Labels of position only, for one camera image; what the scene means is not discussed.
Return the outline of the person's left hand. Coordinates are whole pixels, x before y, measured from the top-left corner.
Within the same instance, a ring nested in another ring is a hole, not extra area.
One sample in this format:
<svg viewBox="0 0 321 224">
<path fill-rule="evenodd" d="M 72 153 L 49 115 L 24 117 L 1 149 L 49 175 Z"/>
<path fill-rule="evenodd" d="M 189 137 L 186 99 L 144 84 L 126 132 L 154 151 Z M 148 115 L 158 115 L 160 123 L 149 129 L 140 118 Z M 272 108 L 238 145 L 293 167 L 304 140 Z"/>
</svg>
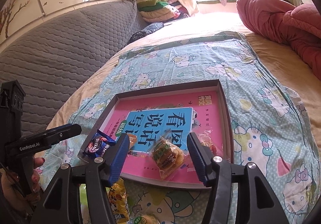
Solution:
<svg viewBox="0 0 321 224">
<path fill-rule="evenodd" d="M 22 215 L 33 213 L 33 206 L 40 201 L 40 176 L 36 168 L 41 167 L 45 162 L 42 157 L 34 159 L 34 171 L 31 176 L 31 182 L 33 184 L 31 188 L 31 194 L 23 197 L 15 188 L 14 184 L 19 182 L 18 174 L 5 169 L 1 176 L 2 191 L 5 199 L 8 203 Z"/>
</svg>

